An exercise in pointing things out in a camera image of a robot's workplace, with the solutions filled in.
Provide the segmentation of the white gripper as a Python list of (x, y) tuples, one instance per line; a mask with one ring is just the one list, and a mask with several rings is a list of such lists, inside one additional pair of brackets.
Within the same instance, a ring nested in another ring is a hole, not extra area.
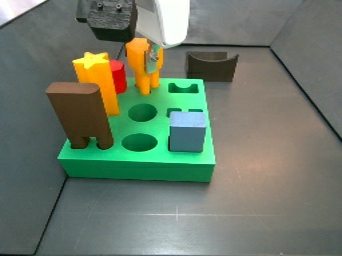
[(159, 51), (178, 46), (187, 37), (190, 0), (135, 0), (136, 32), (154, 43), (144, 52), (146, 73), (159, 69)]

